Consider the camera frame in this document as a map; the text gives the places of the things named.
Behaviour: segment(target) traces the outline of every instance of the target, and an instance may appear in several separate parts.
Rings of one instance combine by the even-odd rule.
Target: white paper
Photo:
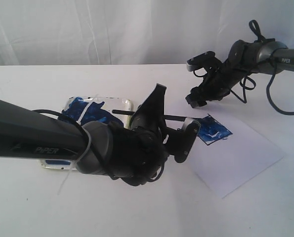
[[[169,106],[166,114],[192,118],[209,114],[232,132],[226,140],[209,145],[197,137],[188,156],[192,169],[221,198],[284,156],[277,146],[216,103],[192,109],[181,100]],[[167,124],[181,128],[182,122],[168,121]]]

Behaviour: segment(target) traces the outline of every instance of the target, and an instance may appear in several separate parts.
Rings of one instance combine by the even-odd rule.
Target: piper logo
[[[59,150],[58,148],[37,147],[36,150],[34,151],[34,153],[54,155],[57,153],[58,150]]]
[[[290,58],[282,58],[282,63],[291,63],[291,59]]]

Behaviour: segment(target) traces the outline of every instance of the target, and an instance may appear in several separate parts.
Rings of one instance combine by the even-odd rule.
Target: white curtain
[[[252,19],[294,48],[294,0],[0,0],[0,65],[224,60]]]

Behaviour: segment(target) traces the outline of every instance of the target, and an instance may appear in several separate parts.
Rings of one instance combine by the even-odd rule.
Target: white tabletop
[[[224,199],[173,159],[159,181],[140,187],[73,172],[58,196],[66,172],[43,169],[36,160],[0,158],[0,237],[294,237],[294,116],[267,102],[270,76],[253,78],[257,87],[246,105],[233,95],[219,104],[286,156]],[[137,106],[157,82],[167,86],[167,107],[200,80],[185,65],[6,66],[0,67],[0,99],[60,111],[71,96],[98,93]],[[293,111],[294,73],[278,74],[271,94]]]

